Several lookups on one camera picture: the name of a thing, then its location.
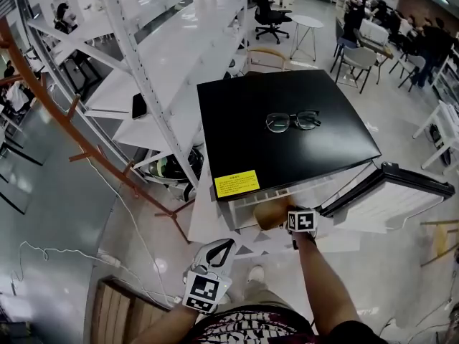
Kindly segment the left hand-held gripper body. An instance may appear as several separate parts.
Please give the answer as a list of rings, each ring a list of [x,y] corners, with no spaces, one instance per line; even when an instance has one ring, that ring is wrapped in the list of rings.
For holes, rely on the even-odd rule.
[[[218,254],[215,262],[208,262],[203,254],[197,254],[184,275],[183,306],[204,314],[213,312],[232,285],[233,262],[233,255],[224,259]]]

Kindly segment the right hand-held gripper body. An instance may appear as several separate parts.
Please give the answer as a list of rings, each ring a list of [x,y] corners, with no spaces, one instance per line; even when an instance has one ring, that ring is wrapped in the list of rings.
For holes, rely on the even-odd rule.
[[[306,237],[316,244],[317,221],[315,211],[312,209],[289,210],[286,230],[292,236],[294,250],[298,250],[297,241],[293,236],[295,233],[306,234]]]

